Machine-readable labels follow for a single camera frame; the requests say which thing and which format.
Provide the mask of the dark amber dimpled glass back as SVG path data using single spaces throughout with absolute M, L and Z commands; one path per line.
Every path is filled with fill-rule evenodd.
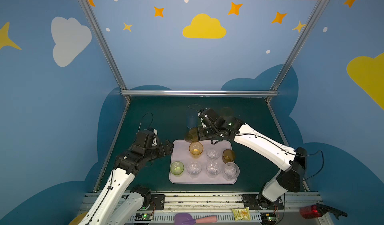
M 191 128 L 184 136 L 184 140 L 188 143 L 197 143 L 200 141 L 199 129 Z

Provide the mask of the clear faceted glass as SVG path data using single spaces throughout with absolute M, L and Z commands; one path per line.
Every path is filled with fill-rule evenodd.
M 206 155 L 210 160 L 217 160 L 221 156 L 221 152 L 218 149 L 210 148 L 207 149 Z
M 217 160 L 209 160 L 206 164 L 207 175 L 215 178 L 221 173 L 222 167 Z
M 240 168 L 234 162 L 228 162 L 224 165 L 223 168 L 223 177 L 227 181 L 236 180 L 240 175 Z
M 187 164 L 187 173 L 188 175 L 195 179 L 199 176 L 202 171 L 202 164 L 200 162 L 189 162 Z

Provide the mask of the short yellow glass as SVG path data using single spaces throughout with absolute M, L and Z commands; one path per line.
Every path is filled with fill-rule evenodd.
M 204 151 L 204 146 L 200 142 L 191 143 L 189 145 L 190 156 L 193 159 L 198 159 Z

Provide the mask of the amber dimpled glass front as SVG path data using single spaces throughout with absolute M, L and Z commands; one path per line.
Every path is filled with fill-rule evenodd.
M 236 154 L 233 150 L 226 149 L 223 151 L 222 160 L 225 164 L 230 163 L 230 162 L 234 162 L 235 159 L 236 159 Z

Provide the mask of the tall yellow-green glass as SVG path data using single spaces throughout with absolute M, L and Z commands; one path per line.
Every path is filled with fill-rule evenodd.
M 184 164 L 180 161 L 175 161 L 171 164 L 170 172 L 174 176 L 180 176 L 184 172 Z

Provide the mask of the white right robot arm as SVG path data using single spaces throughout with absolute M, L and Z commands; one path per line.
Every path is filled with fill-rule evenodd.
M 270 208 L 286 192 L 300 191 L 307 168 L 308 153 L 305 149 L 282 145 L 234 117 L 225 120 L 202 115 L 199 120 L 202 125 L 198 128 L 200 141 L 233 140 L 267 158 L 279 168 L 278 173 L 263 186 L 257 196 L 260 208 Z

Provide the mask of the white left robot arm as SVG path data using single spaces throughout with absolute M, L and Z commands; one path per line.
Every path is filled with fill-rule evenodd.
M 136 175 L 147 162 L 172 154 L 174 144 L 166 141 L 156 146 L 152 142 L 148 148 L 133 145 L 117 157 L 108 181 L 88 213 L 78 216 L 72 225 L 123 225 L 138 210 L 150 203 L 150 189 L 136 186 L 126 201 L 118 206 L 120 199 Z

